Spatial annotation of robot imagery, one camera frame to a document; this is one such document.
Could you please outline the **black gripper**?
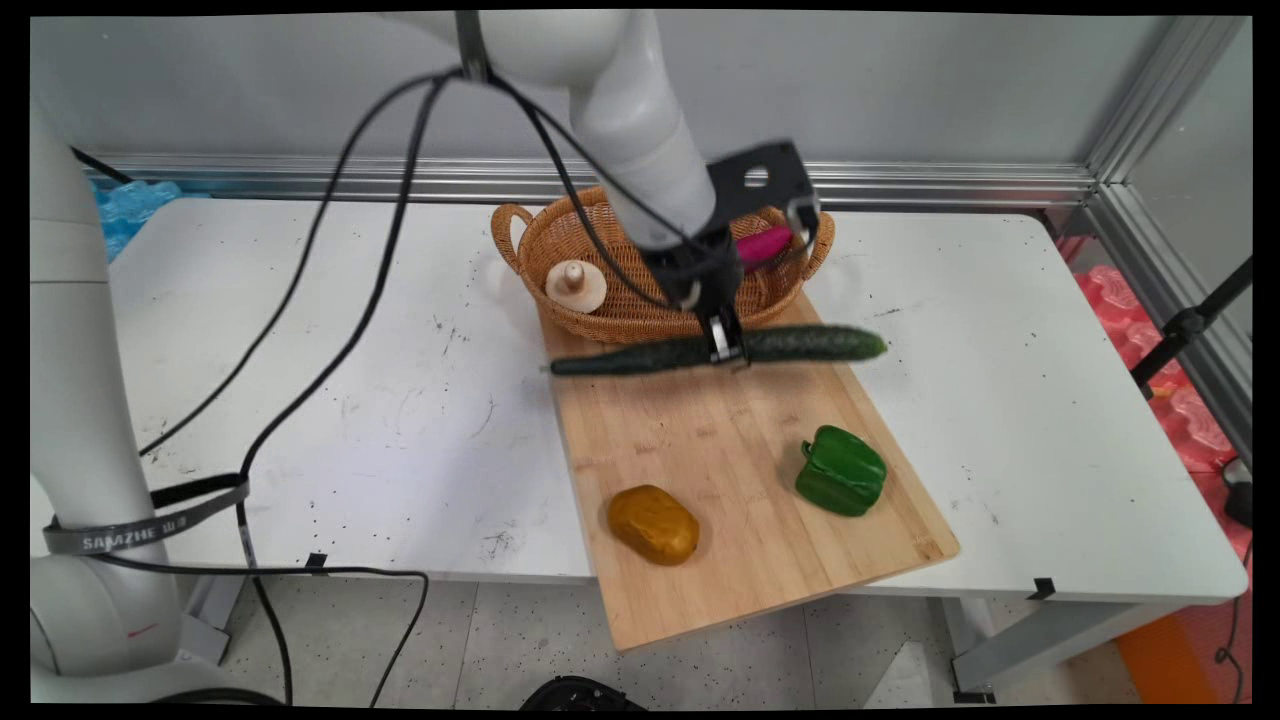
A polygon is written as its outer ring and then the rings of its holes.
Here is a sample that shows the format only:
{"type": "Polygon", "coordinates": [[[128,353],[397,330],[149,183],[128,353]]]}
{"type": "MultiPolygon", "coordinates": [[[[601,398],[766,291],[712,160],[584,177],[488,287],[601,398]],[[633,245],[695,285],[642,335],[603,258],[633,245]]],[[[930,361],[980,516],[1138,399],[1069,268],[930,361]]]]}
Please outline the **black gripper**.
{"type": "Polygon", "coordinates": [[[704,233],[668,249],[640,247],[639,254],[672,306],[705,318],[710,364],[750,363],[736,307],[744,265],[730,233],[704,233]],[[728,333],[722,323],[727,318],[728,333]]]}

